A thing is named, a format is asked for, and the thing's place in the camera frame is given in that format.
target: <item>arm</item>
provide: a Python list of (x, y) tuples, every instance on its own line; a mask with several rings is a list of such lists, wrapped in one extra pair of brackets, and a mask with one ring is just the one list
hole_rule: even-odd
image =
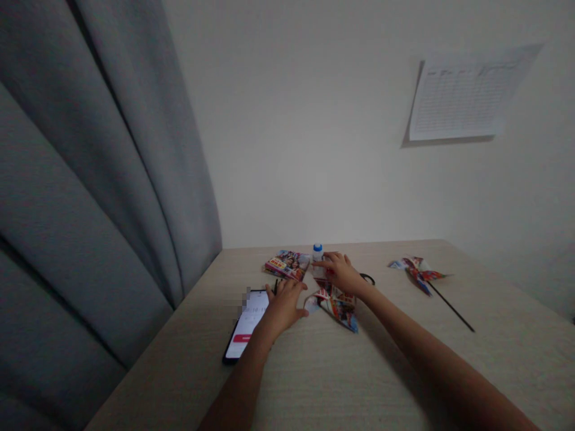
[(266, 284), (265, 289), (270, 304), (198, 430), (250, 429), (271, 346), (300, 317), (308, 316), (306, 310), (295, 308), (299, 294), (307, 290), (305, 284), (284, 280), (279, 284), (276, 295), (269, 285)]
[(538, 429), (473, 367), (361, 278), (347, 256), (325, 255), (331, 262), (314, 265), (326, 268), (328, 278), (339, 289), (365, 302), (418, 374), (431, 383), (462, 424), (480, 430)]

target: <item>red button on screen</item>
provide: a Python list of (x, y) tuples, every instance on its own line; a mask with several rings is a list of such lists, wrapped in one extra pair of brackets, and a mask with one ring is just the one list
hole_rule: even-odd
[(251, 334), (238, 334), (234, 337), (234, 342), (248, 342)]

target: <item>left hand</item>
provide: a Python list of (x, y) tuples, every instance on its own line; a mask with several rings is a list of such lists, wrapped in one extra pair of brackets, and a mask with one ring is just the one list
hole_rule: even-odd
[(265, 285), (270, 304), (265, 310), (262, 320), (258, 323), (258, 328), (265, 332), (274, 342), (286, 329), (297, 322), (301, 317), (309, 316), (305, 309), (295, 308), (299, 294), (302, 290), (307, 290), (304, 283), (295, 280), (282, 280), (277, 286), (277, 293), (271, 291), (270, 285)]

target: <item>black stick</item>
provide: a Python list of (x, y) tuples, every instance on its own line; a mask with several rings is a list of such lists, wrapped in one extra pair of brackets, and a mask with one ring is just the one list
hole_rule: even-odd
[(435, 286), (433, 284), (431, 284), (429, 281), (427, 283), (432, 287), (433, 290), (435, 290), (435, 293), (438, 294), (441, 297), (441, 299), (445, 301), (445, 303), (449, 306), (449, 308), (451, 308), (453, 310), (453, 312), (455, 314), (457, 314), (457, 317), (459, 317), (461, 319), (461, 321), (467, 325), (467, 327), (471, 330), (471, 332), (475, 332), (475, 329), (473, 329), (471, 327), (471, 325), (469, 323), (467, 323), (467, 321), (463, 318), (463, 316), (460, 315), (457, 312), (457, 310), (453, 308), (453, 305), (451, 305), (449, 303), (449, 301), (447, 299), (445, 299), (441, 293), (439, 293), (439, 291), (435, 288)]

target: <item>black scissors handle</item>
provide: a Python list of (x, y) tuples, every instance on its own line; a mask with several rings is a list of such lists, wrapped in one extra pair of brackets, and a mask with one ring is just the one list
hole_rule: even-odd
[(371, 283), (372, 286), (376, 285), (376, 281), (370, 275), (367, 275), (367, 274), (360, 274), (360, 275), (365, 281), (368, 281), (369, 283)]

